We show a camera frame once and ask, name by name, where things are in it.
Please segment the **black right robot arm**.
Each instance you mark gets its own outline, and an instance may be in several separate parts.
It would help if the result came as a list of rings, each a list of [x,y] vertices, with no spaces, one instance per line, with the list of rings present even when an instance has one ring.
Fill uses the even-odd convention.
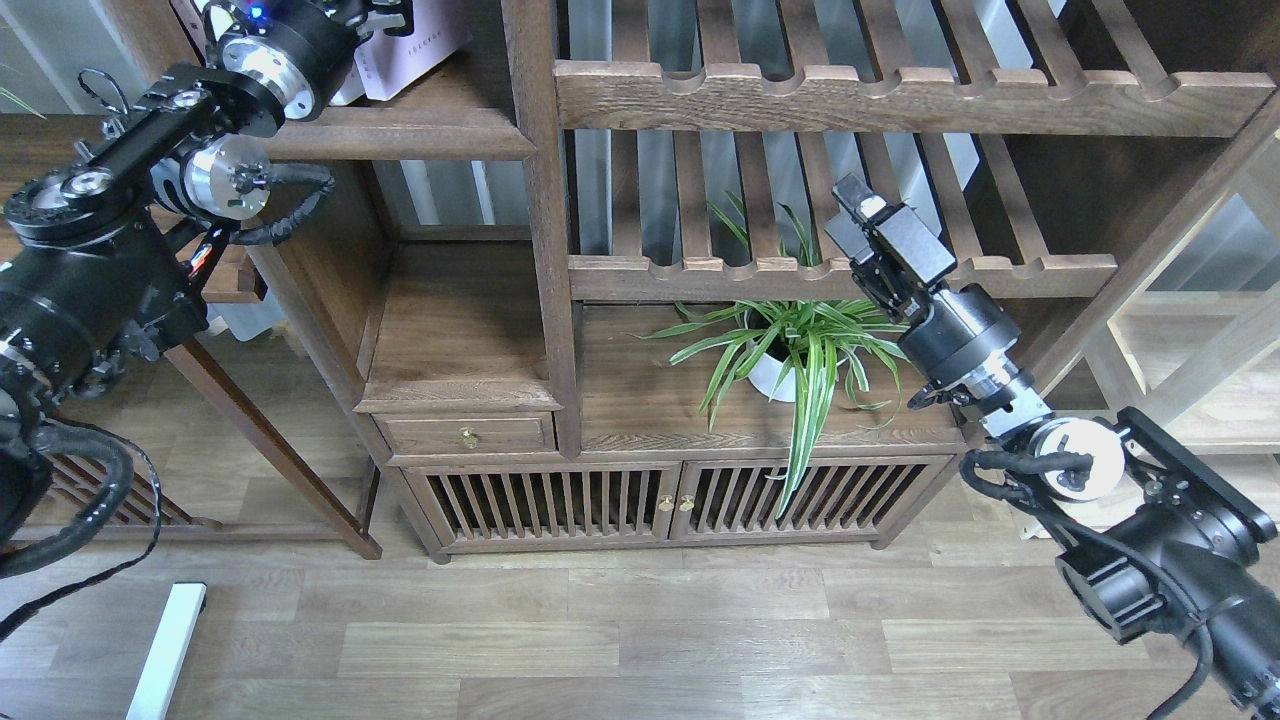
[[[1057,569],[1117,643],[1171,634],[1196,669],[1152,717],[1208,676],[1256,719],[1277,716],[1277,596],[1251,574],[1274,520],[1134,407],[1115,421],[1057,415],[1007,355],[1019,329],[979,286],[952,290],[955,256],[913,209],[860,176],[833,188],[827,233],[852,278],[895,322],[925,378],[913,407],[952,404],[996,448],[963,456],[963,479],[1033,516],[1061,546]]]

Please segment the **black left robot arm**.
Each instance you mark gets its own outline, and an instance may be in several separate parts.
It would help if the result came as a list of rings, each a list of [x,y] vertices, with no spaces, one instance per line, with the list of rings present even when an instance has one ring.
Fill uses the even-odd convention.
[[[3,551],[18,577],[84,547],[128,497],[136,447],[55,416],[207,327],[204,287],[225,249],[285,242],[328,197],[324,167],[268,160],[261,140],[314,120],[376,32],[413,31],[410,1],[229,1],[202,12],[200,65],[179,61],[113,108],[96,147],[26,182],[4,213],[22,250],[3,266],[3,538],[50,489],[54,454],[105,466],[58,533]]]

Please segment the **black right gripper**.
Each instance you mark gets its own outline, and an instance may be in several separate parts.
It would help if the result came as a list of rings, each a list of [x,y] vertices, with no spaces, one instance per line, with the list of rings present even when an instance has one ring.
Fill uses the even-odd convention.
[[[868,297],[904,325],[897,346],[927,379],[909,407],[964,407],[1001,441],[1050,418],[1033,375],[1007,356],[1018,324],[978,283],[948,287],[956,260],[919,217],[891,206],[854,173],[832,195],[838,213],[826,233]]]

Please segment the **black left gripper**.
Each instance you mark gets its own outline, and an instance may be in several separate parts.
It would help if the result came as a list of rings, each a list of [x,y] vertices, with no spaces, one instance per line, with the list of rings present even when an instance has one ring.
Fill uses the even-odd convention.
[[[202,1],[206,61],[265,85],[289,120],[314,120],[376,32],[413,29],[411,1]]]

